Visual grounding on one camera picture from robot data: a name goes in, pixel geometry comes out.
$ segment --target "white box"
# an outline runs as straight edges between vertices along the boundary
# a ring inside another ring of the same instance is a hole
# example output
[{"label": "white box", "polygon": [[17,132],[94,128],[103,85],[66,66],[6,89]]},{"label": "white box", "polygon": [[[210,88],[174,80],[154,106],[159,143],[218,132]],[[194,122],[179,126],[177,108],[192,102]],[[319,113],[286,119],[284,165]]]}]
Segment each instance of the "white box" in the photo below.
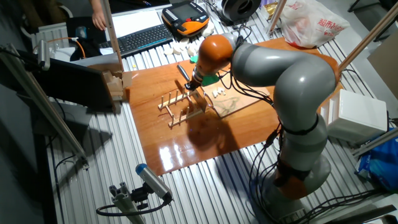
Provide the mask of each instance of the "white box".
[{"label": "white box", "polygon": [[361,144],[387,131],[386,103],[340,90],[322,106],[328,135]]}]

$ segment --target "black keyboard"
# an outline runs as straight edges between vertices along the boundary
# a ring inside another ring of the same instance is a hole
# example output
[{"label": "black keyboard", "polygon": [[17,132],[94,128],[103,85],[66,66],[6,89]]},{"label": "black keyboard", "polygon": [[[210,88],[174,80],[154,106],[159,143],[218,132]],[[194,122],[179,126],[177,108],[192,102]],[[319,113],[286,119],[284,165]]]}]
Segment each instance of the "black keyboard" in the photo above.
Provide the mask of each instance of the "black keyboard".
[{"label": "black keyboard", "polygon": [[[173,41],[172,33],[164,24],[150,27],[118,38],[120,54],[127,57]],[[99,44],[100,48],[111,47],[111,42]]]}]

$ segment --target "computer monitor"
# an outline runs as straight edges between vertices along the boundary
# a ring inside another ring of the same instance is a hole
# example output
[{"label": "computer monitor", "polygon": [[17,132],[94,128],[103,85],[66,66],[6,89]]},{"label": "computer monitor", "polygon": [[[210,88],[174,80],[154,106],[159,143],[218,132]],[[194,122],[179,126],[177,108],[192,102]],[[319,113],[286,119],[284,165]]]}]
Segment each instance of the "computer monitor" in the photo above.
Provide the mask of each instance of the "computer monitor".
[{"label": "computer monitor", "polygon": [[[37,63],[37,56],[18,50],[24,60]],[[0,71],[7,67],[0,62]],[[113,112],[113,101],[101,71],[50,59],[48,71],[32,71],[47,96],[87,106],[96,112]],[[23,90],[12,75],[0,75],[0,83],[15,91]]]}]

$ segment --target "white paper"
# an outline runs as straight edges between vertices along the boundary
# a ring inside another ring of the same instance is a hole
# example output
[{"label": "white paper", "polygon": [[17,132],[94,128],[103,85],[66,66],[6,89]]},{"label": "white paper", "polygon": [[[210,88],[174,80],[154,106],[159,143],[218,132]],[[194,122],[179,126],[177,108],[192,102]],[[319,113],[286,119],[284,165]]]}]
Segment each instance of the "white paper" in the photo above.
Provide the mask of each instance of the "white paper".
[{"label": "white paper", "polygon": [[117,38],[146,28],[161,25],[162,23],[155,10],[114,16],[112,20]]},{"label": "white paper", "polygon": [[105,48],[105,49],[99,49],[99,51],[101,52],[102,55],[113,54],[113,48],[112,47],[108,47],[108,48]]},{"label": "white paper", "polygon": [[82,60],[77,60],[74,62],[76,65],[81,65],[81,66],[90,66],[90,65],[99,65],[99,64],[107,64],[107,63],[119,63],[118,55],[117,53],[109,54],[109,55],[100,55],[96,57],[91,57],[91,58],[85,58]]},{"label": "white paper", "polygon": [[75,52],[76,48],[74,47],[66,47],[62,49],[57,49],[55,51],[54,59],[61,60],[64,62],[70,61],[70,56]]}]

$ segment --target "wooden board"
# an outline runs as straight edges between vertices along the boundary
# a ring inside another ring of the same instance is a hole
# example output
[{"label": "wooden board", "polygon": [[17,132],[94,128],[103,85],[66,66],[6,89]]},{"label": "wooden board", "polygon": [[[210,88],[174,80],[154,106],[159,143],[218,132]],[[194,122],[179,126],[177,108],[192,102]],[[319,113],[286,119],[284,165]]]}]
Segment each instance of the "wooden board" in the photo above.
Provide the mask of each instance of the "wooden board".
[{"label": "wooden board", "polygon": [[[222,78],[224,84],[229,87],[231,83],[231,76],[225,75]],[[218,87],[221,87],[225,90],[225,95],[218,95],[216,98],[213,96],[213,90],[217,90]],[[239,111],[247,106],[252,105],[253,103],[259,101],[257,98],[253,98],[250,96],[245,96],[238,93],[234,88],[230,88],[229,90],[224,87],[224,85],[220,82],[216,82],[214,84],[202,87],[203,91],[209,96],[211,100],[211,105],[213,105],[214,109],[216,110],[218,116],[220,118],[224,118],[236,111]],[[260,88],[253,88],[256,91],[262,91],[266,95],[269,95],[269,92],[266,87]]]},{"label": "wooden board", "polygon": [[[274,39],[258,45],[273,49],[300,50],[291,47],[284,39]],[[324,57],[334,71],[338,70],[337,62],[320,55],[317,49],[303,51]],[[189,61],[179,64],[188,74],[195,66]],[[213,110],[208,110],[205,114],[170,129],[170,115],[165,110],[159,111],[157,106],[161,103],[162,95],[166,97],[169,92],[176,91],[176,82],[181,85],[186,81],[177,69],[177,63],[173,63],[134,71],[132,85],[127,88],[132,116],[147,165],[157,175],[265,141],[279,123],[274,109],[259,101],[223,119]],[[272,98],[274,87],[267,89]],[[187,105],[186,101],[181,101],[171,106],[170,110],[179,114]]]}]

